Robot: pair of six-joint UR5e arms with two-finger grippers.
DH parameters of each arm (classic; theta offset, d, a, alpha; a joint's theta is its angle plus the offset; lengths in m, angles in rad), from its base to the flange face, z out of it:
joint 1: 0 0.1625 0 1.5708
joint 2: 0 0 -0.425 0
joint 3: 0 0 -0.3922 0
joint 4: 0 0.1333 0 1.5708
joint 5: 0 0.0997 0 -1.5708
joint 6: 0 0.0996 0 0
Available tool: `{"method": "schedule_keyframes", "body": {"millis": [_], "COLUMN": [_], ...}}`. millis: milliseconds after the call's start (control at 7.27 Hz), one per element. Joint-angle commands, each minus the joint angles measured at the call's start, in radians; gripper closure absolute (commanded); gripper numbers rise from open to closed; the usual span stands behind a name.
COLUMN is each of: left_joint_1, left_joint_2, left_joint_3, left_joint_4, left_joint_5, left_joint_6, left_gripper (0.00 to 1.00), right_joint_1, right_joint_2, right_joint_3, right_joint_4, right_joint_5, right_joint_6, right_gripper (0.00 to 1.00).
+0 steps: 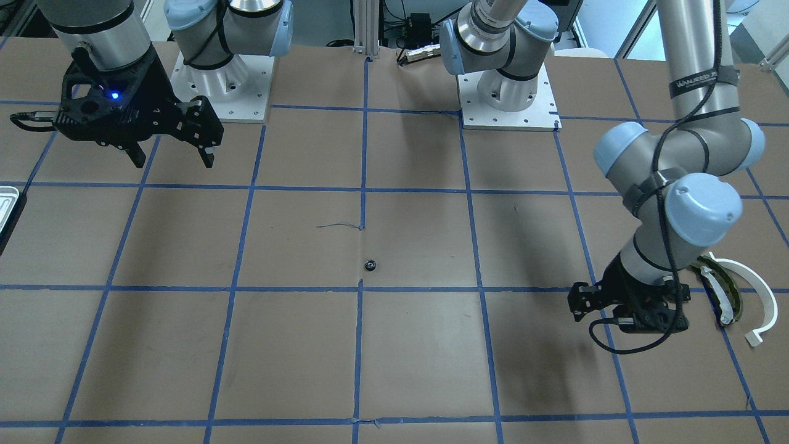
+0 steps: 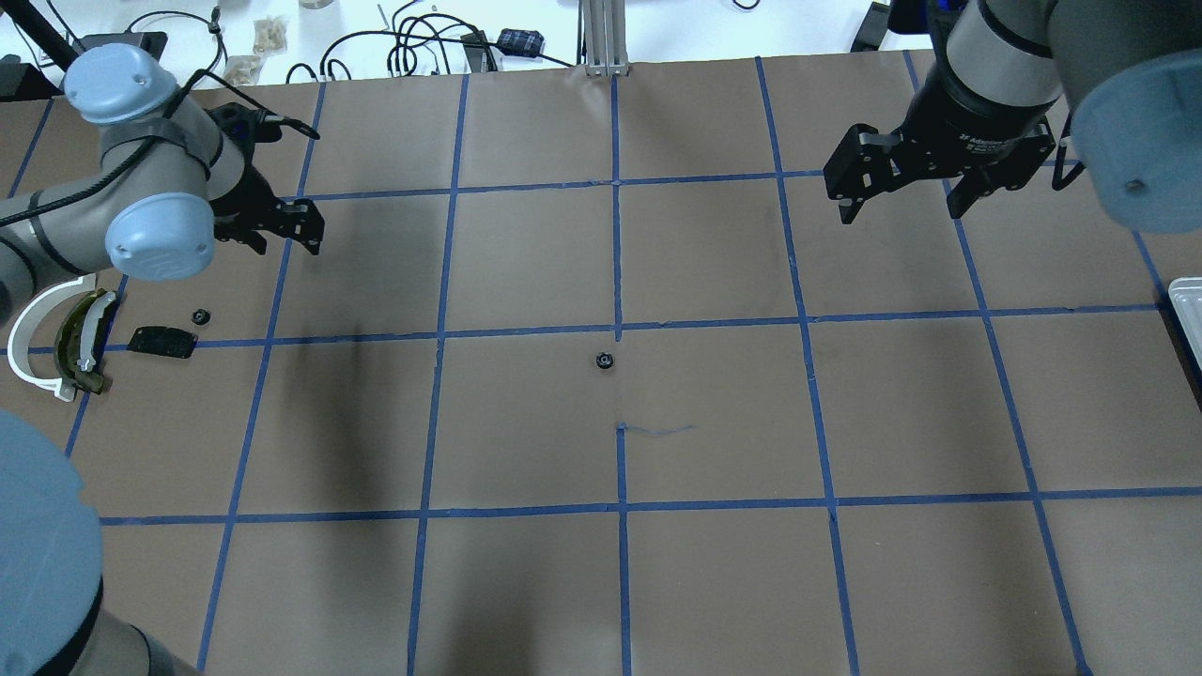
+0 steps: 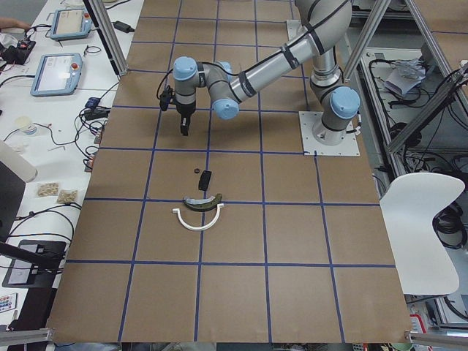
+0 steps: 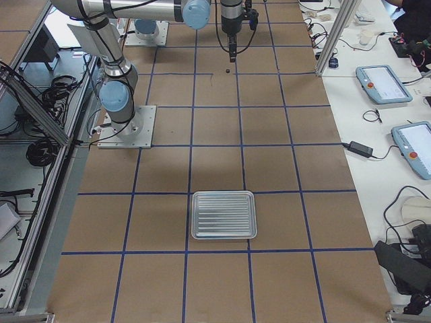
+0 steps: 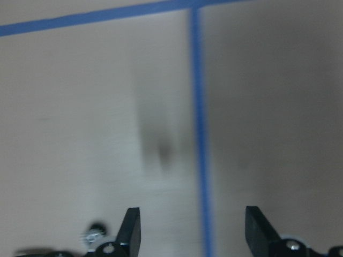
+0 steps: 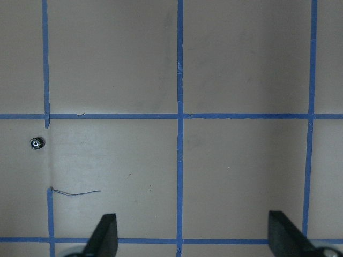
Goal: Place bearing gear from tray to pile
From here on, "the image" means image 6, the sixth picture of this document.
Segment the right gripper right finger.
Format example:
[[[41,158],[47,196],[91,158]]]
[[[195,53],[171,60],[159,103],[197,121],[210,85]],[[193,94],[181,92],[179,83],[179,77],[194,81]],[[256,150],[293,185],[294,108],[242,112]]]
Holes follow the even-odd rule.
[[[282,211],[269,211],[267,239],[276,257],[320,256],[320,251]]]

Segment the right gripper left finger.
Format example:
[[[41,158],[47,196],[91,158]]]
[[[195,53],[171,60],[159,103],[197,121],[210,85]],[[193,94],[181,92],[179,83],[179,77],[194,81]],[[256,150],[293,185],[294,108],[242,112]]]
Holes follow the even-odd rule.
[[[117,250],[118,232],[116,214],[104,214],[81,255],[115,257]]]

